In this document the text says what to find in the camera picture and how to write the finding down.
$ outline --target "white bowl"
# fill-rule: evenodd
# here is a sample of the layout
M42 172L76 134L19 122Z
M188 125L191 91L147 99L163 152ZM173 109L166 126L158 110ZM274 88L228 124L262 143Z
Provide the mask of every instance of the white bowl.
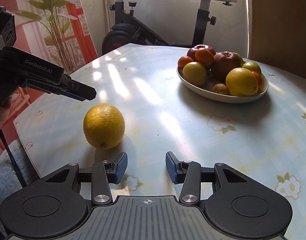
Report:
M186 85L189 89L191 89L195 93L197 93L197 94L199 94L203 97L206 97L206 98L209 98L209 99L212 99L212 100L215 100L215 101L225 102L225 103L240 104L240 103L247 103L247 102L255 101L255 100L259 99L260 97L262 97L267 92L267 90L269 88L269 82L268 82L266 76L264 76L263 73L262 73L261 77L262 77L262 80L263 80L263 86L262 86L262 89L261 89L260 93L257 94L256 96L250 96L250 97L226 96L226 95L221 95L221 94L211 92L214 85L216 85L218 83L221 83L221 82L218 82L217 80L215 80L210 71L208 71L207 82L206 82L206 85L203 86L203 88L196 87L196 86L190 84L189 82L187 82L186 80L184 80L183 77L179 73L179 68L176 69L176 72L179 75L183 84Z

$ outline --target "tangerine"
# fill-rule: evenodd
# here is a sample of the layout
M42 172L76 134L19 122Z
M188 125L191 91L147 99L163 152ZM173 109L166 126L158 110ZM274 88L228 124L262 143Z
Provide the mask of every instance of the tangerine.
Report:
M206 48L199 48L195 52L197 62L201 63L205 68L212 65L214 62L214 56L211 51Z
M252 71L253 75L255 75L255 78L257 79L258 82L258 90L260 90L263 86L263 80L261 78L261 76L259 75L259 73Z
M177 65L180 69L183 69L187 63L194 62L194 60L188 56L180 57Z

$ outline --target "camera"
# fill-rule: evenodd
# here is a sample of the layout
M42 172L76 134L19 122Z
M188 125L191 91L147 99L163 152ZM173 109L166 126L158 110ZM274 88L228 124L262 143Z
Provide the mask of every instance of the camera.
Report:
M30 87L79 101L96 97L94 88L72 80L62 67L13 47L15 41L14 15L0 6L0 106L18 87Z

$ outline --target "orange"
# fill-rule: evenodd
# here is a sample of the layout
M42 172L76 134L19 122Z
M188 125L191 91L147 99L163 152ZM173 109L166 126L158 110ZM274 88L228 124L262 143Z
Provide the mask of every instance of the orange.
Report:
M108 150L121 142L125 132L125 121L115 106L99 104L86 113L83 131L89 144Z
M263 86L263 80L261 78L261 76L259 75L259 73L252 71L253 75L255 75L255 78L257 79L258 82L258 90L260 90Z
M188 56L180 57L177 65L180 69L183 69L187 63L193 62L194 60Z
M258 92L258 82L253 73L246 68L235 68L225 79L226 87L231 96L255 96Z
M212 52L206 48L199 48L195 52L195 57L197 62L201 63L205 67L209 67L214 62L214 56Z

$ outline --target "crosshair marking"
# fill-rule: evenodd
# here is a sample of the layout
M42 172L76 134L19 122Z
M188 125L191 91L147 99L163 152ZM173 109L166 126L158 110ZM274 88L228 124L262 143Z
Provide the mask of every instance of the crosshair marking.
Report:
M152 201L152 200L150 200L150 199L146 199L146 200L144 200L144 201L142 201L142 202L144 202L146 205L148 205L148 204L151 204L151 203L154 202L154 201Z

